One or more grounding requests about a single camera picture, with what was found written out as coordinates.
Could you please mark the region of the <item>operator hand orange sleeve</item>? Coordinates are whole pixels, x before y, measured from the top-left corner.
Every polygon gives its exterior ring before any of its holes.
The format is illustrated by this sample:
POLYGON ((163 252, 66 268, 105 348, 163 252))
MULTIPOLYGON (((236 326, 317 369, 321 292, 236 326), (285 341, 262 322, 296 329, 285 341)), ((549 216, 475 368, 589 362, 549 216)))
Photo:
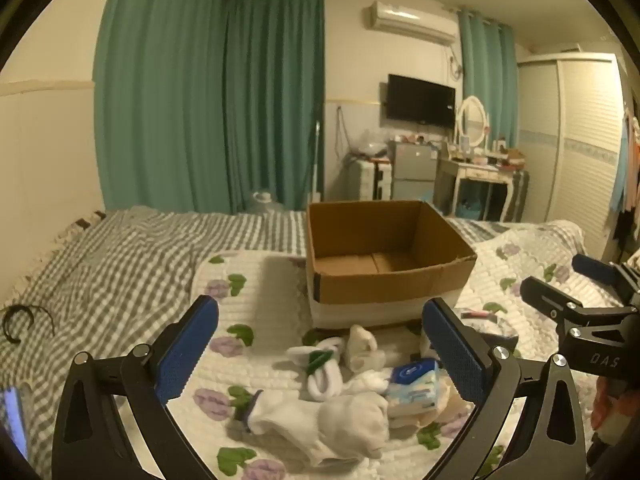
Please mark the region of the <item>operator hand orange sleeve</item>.
POLYGON ((623 437, 631 419, 639 411, 639 391, 626 390, 614 396, 616 384, 616 380, 606 377, 597 379, 590 416, 591 428, 598 439, 611 446, 623 437))

